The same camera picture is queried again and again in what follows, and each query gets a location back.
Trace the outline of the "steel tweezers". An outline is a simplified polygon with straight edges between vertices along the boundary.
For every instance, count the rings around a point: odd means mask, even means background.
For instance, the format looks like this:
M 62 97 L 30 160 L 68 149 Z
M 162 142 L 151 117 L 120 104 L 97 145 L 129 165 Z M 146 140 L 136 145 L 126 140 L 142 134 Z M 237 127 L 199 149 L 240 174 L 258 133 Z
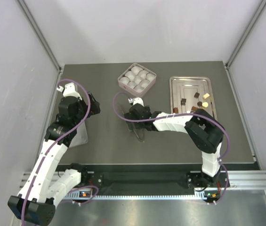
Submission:
M 130 119 L 129 116 L 129 112 L 123 107 L 123 106 L 119 106 L 119 109 L 121 111 L 122 116 L 125 119 Z M 139 141 L 139 142 L 144 142 L 144 138 L 145 138 L 145 132 L 144 129 L 137 129 L 135 124 L 129 121 L 126 121 L 128 130 L 131 134 L 134 134 L 135 138 Z

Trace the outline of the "dark chocolate piece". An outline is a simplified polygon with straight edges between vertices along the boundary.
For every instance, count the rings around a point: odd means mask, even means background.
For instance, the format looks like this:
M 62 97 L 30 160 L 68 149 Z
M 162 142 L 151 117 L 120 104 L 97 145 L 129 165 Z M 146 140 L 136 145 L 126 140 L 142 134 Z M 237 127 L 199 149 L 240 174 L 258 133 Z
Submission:
M 186 99 L 181 99 L 181 105 L 185 105 L 186 104 Z

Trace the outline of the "white square chocolate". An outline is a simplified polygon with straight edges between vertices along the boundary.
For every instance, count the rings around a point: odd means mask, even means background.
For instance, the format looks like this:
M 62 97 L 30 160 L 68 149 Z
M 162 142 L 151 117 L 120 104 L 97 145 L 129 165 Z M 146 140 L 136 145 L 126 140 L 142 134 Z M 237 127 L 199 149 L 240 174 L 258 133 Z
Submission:
M 203 99 L 207 99 L 209 97 L 210 97 L 210 94 L 209 93 L 206 93 L 206 94 L 203 95 Z

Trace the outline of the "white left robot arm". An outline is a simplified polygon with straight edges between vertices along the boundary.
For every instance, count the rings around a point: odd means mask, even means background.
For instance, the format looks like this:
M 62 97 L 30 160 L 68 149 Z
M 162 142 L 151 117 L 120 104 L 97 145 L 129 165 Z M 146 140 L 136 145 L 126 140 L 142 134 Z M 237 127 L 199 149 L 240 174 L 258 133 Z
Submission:
M 90 182 L 86 167 L 76 163 L 70 165 L 56 182 L 51 182 L 61 158 L 77 136 L 78 128 L 87 118 L 100 113 L 99 103 L 91 93 L 88 93 L 88 102 L 75 94 L 63 97 L 58 110 L 56 120 L 47 129 L 29 178 L 19 193 L 8 200 L 8 207 L 23 226 L 26 223 L 49 225 L 57 206 L 68 194 L 87 189 L 84 195 L 91 201 L 99 192 L 99 188 Z

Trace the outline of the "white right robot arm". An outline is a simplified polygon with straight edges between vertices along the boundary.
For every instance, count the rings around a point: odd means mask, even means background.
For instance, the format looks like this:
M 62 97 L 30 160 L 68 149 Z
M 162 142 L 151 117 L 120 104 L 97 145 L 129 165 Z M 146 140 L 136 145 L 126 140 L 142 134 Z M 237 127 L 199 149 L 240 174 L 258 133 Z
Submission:
M 151 112 L 139 97 L 128 99 L 127 113 L 114 113 L 128 125 L 147 131 L 173 131 L 188 134 L 202 153 L 202 169 L 199 175 L 188 179 L 189 187 L 196 191 L 215 185 L 221 170 L 221 147 L 223 137 L 227 136 L 224 127 L 204 109 L 190 113 Z

